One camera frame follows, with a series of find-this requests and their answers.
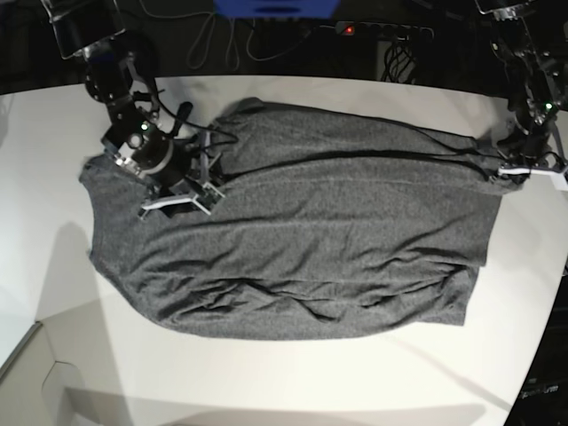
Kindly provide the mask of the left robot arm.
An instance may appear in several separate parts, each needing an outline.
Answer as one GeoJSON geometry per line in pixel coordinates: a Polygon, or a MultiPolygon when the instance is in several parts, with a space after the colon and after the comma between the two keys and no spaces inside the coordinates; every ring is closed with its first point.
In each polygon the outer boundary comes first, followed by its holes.
{"type": "Polygon", "coordinates": [[[352,184],[357,193],[414,189],[431,201],[443,192],[502,197],[523,187],[533,175],[563,185],[567,161],[560,150],[547,164],[548,140],[557,134],[556,116],[567,101],[561,60],[535,42],[528,2],[489,4],[497,33],[493,52],[509,79],[513,130],[503,140],[475,139],[447,130],[423,128],[377,114],[379,101],[361,99],[357,108],[341,106],[352,94],[346,82],[321,81],[323,91],[298,92],[299,80],[280,77],[278,98],[245,98],[226,106],[197,135],[216,135],[219,145],[264,145],[285,139],[292,154],[272,154],[258,172],[303,170],[317,183],[352,184]]]}

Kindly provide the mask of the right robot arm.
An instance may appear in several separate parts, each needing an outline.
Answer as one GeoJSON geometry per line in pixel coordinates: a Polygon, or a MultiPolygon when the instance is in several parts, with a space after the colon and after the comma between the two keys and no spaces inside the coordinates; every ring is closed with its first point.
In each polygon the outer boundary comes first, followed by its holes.
{"type": "Polygon", "coordinates": [[[504,146],[412,124],[243,99],[191,137],[190,103],[166,110],[146,56],[104,1],[48,1],[64,58],[111,125],[81,179],[96,217],[121,226],[321,228],[385,218],[493,218],[526,175],[504,146]]]}

